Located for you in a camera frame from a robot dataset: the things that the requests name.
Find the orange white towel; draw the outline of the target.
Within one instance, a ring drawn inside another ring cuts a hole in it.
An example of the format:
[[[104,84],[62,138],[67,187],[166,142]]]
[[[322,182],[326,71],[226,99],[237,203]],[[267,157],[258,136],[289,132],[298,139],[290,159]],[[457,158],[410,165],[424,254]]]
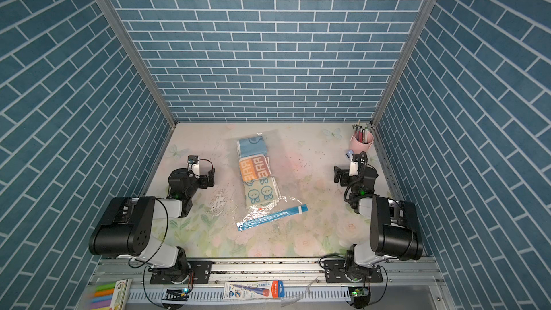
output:
[[[241,158],[239,160],[239,168],[244,182],[252,182],[272,176],[269,158],[266,155]]]

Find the pale green bunny towel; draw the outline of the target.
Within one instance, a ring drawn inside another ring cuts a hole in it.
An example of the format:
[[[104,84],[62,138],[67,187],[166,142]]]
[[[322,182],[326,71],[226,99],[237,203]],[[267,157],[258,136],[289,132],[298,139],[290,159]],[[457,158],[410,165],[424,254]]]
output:
[[[245,205],[250,208],[266,208],[275,205],[280,198],[275,177],[244,182]]]

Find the clear vacuum bag blue zipper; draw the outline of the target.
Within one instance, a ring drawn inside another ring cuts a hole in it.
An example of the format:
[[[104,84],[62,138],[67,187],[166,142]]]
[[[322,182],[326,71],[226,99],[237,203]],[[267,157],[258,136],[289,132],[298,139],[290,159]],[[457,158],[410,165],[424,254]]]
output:
[[[299,173],[291,165],[291,152],[279,131],[229,138],[225,147],[242,202],[237,214],[238,231],[308,212]]]

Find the light blue towel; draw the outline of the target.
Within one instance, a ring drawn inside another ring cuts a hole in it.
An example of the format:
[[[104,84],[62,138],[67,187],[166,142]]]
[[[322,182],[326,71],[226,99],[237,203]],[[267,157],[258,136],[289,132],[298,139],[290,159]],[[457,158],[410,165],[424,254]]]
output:
[[[267,155],[268,147],[262,136],[244,138],[238,141],[238,154],[240,158],[255,155]]]

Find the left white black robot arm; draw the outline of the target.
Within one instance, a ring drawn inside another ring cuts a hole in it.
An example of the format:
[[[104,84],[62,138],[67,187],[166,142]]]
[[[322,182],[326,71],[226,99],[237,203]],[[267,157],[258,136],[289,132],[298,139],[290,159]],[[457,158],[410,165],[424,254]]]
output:
[[[152,225],[155,220],[165,220],[165,228],[169,228],[171,220],[188,216],[198,189],[215,185],[215,169],[201,175],[199,164],[193,162],[174,170],[168,183],[164,199],[152,196],[112,199],[90,237],[89,251],[108,258],[124,255],[135,260],[137,264],[131,267],[150,271],[151,284],[207,284],[212,262],[188,261],[184,248],[155,238]]]

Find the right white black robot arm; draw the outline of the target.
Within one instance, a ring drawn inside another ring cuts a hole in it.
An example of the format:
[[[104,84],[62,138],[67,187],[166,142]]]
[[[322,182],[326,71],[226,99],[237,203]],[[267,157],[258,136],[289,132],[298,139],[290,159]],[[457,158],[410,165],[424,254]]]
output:
[[[391,259],[419,260],[423,255],[416,206],[412,202],[376,195],[377,170],[366,166],[334,168],[334,182],[345,188],[344,201],[358,215],[370,217],[369,241],[354,244],[344,257],[344,265],[331,271],[351,282],[382,281],[378,264]]]

